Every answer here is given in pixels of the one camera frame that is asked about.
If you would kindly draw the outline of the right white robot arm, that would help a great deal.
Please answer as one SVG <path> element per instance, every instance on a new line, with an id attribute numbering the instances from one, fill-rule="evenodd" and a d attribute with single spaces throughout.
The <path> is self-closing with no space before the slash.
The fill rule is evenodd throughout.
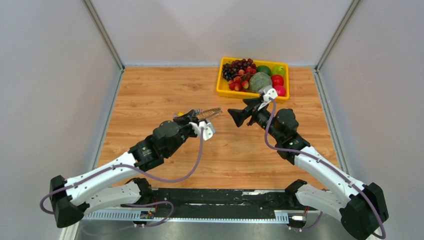
<path id="1" fill-rule="evenodd" d="M 265 144 L 276 150 L 280 157 L 305 170 L 326 190 L 320 190 L 303 180 L 286 188 L 286 204 L 292 209 L 301 205 L 312 207 L 340 221 L 344 229 L 356 240 L 374 236 L 387 237 L 383 223 L 389 218 L 383 189 L 372 182 L 366 184 L 343 172 L 325 159 L 298 132 L 299 126 L 291 108 L 268 111 L 268 102 L 260 98 L 244 99 L 244 109 L 228 109 L 234 123 L 240 127 L 258 124 L 264 129 Z"/>

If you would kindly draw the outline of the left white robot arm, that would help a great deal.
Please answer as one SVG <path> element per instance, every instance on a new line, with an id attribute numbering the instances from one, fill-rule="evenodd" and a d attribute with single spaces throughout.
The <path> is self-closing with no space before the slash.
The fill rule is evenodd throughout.
<path id="1" fill-rule="evenodd" d="M 162 122 L 142 141 L 111 162 L 70 178 L 57 175 L 50 180 L 49 193 L 40 201 L 40 208 L 53 215 L 58 228 L 69 227 L 89 213 L 119 205 L 147 207 L 153 193 L 147 180 L 136 180 L 119 187 L 116 182 L 143 174 L 165 183 L 178 183 L 194 173 L 178 179 L 164 179 L 148 173 L 164 163 L 188 138 L 203 143 L 216 132 L 212 122 L 200 118 L 194 109 L 172 120 Z"/>

